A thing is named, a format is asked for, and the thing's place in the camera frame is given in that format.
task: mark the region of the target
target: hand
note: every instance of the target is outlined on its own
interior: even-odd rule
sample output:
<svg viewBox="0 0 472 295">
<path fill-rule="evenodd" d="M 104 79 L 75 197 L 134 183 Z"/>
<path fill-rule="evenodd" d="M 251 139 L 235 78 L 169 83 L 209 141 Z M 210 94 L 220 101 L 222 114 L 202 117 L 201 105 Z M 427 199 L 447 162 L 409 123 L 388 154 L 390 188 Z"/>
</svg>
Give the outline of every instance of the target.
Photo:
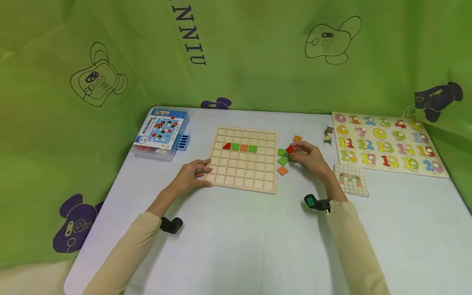
<svg viewBox="0 0 472 295">
<path fill-rule="evenodd" d="M 333 173 L 318 147 L 306 141 L 297 141 L 290 145 L 295 150 L 294 153 L 290 154 L 292 160 L 306 166 L 318 178 L 323 178 Z"/>
<path fill-rule="evenodd" d="M 176 178 L 174 178 L 168 186 L 168 189 L 175 192 L 177 196 L 180 196 L 196 187 L 212 186 L 213 184 L 210 181 L 197 179 L 198 177 L 202 177 L 204 172 L 210 172 L 212 170 L 206 166 L 210 163 L 210 160 L 211 159 L 195 160 L 183 165 L 177 173 Z"/>
</svg>

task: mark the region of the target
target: orange square tile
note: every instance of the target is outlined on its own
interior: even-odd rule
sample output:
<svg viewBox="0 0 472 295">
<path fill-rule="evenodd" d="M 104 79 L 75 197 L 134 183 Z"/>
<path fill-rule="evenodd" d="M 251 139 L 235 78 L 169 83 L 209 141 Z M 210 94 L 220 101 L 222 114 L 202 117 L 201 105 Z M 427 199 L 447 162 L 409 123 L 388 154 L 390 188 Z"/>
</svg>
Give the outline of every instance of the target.
<svg viewBox="0 0 472 295">
<path fill-rule="evenodd" d="M 280 167 L 277 169 L 277 172 L 280 173 L 281 176 L 284 176 L 285 174 L 288 173 L 288 170 L 287 170 L 287 168 L 285 168 L 284 166 L 280 166 Z"/>
</svg>

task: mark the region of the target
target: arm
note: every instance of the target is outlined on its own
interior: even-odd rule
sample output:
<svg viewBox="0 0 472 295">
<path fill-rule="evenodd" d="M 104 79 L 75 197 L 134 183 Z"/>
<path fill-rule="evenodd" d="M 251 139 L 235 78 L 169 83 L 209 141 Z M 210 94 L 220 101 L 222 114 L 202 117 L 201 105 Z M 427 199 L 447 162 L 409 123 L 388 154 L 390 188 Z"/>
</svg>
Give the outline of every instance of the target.
<svg viewBox="0 0 472 295">
<path fill-rule="evenodd" d="M 331 206 L 327 215 L 339 260 L 353 295 L 390 294 L 382 269 L 354 204 L 348 201 L 320 150 L 307 142 L 292 143 L 290 157 L 310 169 L 322 182 Z"/>
<path fill-rule="evenodd" d="M 118 295 L 125 292 L 131 277 L 160 232 L 161 218 L 169 206 L 180 195 L 195 187 L 212 185 L 208 181 L 196 179 L 203 176 L 203 172 L 211 171 L 205 166 L 209 162 L 210 159 L 196 160 L 182 166 L 172 183 L 131 224 L 85 288 L 84 295 Z"/>
</svg>

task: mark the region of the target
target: beige sleeve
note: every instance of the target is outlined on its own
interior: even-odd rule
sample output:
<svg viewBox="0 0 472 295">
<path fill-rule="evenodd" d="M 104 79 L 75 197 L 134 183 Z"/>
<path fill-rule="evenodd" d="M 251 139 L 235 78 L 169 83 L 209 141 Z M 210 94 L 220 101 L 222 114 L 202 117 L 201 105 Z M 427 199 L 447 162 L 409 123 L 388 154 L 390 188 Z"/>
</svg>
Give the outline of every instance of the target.
<svg viewBox="0 0 472 295">
<path fill-rule="evenodd" d="M 92 278 L 84 295 L 123 294 L 136 269 L 160 232 L 161 219 L 145 212 L 131 224 L 128 231 L 113 248 L 98 272 Z"/>
<path fill-rule="evenodd" d="M 352 295 L 390 294 L 354 204 L 330 201 L 329 230 Z"/>
</svg>

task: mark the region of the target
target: left hand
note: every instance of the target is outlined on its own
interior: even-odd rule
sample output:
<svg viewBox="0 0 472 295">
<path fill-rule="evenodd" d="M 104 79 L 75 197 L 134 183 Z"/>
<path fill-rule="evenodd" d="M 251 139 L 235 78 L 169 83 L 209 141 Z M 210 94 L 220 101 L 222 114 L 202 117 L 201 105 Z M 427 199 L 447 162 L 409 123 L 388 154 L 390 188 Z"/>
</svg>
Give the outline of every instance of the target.
<svg viewBox="0 0 472 295">
<path fill-rule="evenodd" d="M 182 166 L 180 171 L 177 173 L 177 176 L 170 185 L 168 189 L 174 191 L 177 196 L 188 193 L 196 187 L 201 186 L 213 186 L 210 181 L 199 180 L 198 177 L 202 177 L 204 172 L 208 173 L 212 169 L 207 167 L 211 159 L 206 160 L 195 160 L 188 164 Z"/>
</svg>

